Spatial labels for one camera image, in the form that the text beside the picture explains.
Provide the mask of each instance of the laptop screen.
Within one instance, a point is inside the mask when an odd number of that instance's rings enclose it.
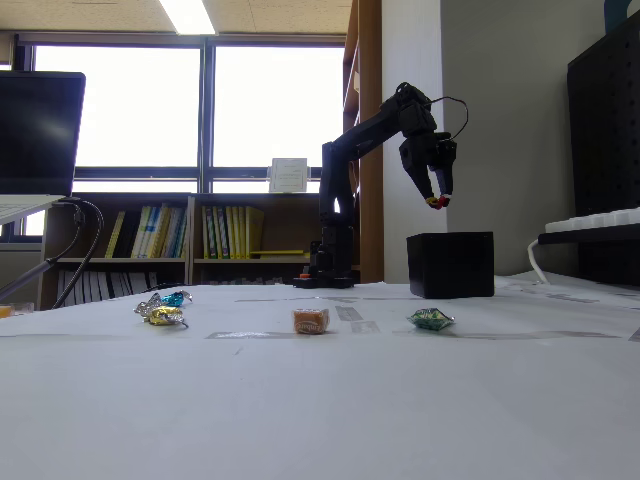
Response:
[[[85,77],[0,72],[0,194],[71,194]]]

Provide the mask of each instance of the black cube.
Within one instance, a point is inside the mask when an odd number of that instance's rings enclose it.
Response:
[[[407,238],[411,293],[423,298],[493,297],[493,233]]]

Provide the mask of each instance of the bookshelf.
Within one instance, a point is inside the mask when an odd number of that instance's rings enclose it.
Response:
[[[263,250],[309,251],[312,241],[320,240],[321,225],[317,194],[138,194],[91,193],[77,195],[94,203],[104,216],[105,228],[94,258],[86,271],[154,272],[161,283],[186,285],[209,284],[212,281],[232,281],[246,278],[269,280],[282,278],[290,283],[297,277],[308,259],[252,258],[246,260],[205,259],[202,239],[202,206],[251,206],[264,212]],[[104,258],[119,211],[140,211],[144,206],[186,209],[187,243],[185,258]],[[87,214],[87,226],[78,244],[58,264],[41,275],[38,309],[50,309],[58,296],[61,270],[75,270],[86,255],[95,237],[97,222]],[[75,236],[72,207],[53,207],[45,217],[42,260],[64,250]]]
[[[243,260],[205,259],[202,235],[202,207],[250,206],[264,212],[263,250],[309,251],[312,241],[320,240],[318,195],[294,194],[199,194],[192,197],[193,215],[191,284],[231,281],[246,278],[255,281],[282,278],[290,283],[309,264],[300,258],[252,258]]]
[[[353,0],[343,57],[343,130],[368,120],[382,103],[381,0]],[[384,280],[382,147],[350,167],[356,197],[354,264],[362,283]]]
[[[188,194],[137,194],[137,193],[83,193],[84,200],[95,204],[104,217],[104,230],[96,248],[94,258],[86,271],[98,272],[144,272],[156,273],[158,283],[187,283],[189,280],[189,240],[185,258],[104,258],[116,222],[122,210],[140,211],[144,206],[159,207],[168,203],[171,207],[185,208],[189,219]],[[97,231],[97,220],[86,212],[87,225],[78,244],[60,259],[58,264],[40,276],[38,285],[38,310],[50,309],[58,296],[58,278],[61,270],[75,270],[93,243]],[[187,224],[187,235],[190,225]],[[63,251],[73,240],[76,227],[73,223],[73,207],[52,207],[45,215],[45,231],[42,238],[41,259],[49,258]]]

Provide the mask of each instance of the black robotic arm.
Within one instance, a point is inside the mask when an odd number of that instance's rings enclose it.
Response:
[[[294,279],[300,288],[348,288],[353,257],[354,198],[349,182],[349,162],[358,160],[396,133],[406,140],[400,146],[405,171],[427,204],[446,207],[453,193],[452,166],[456,143],[449,133],[436,133],[432,101],[420,90],[402,83],[380,107],[380,113],[322,146],[320,223],[322,243],[311,244],[311,265],[306,278]],[[440,197],[434,196],[428,170],[435,172]]]

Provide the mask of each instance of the ceiling light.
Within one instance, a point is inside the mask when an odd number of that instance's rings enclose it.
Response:
[[[180,35],[216,33],[202,0],[160,0],[160,3]]]

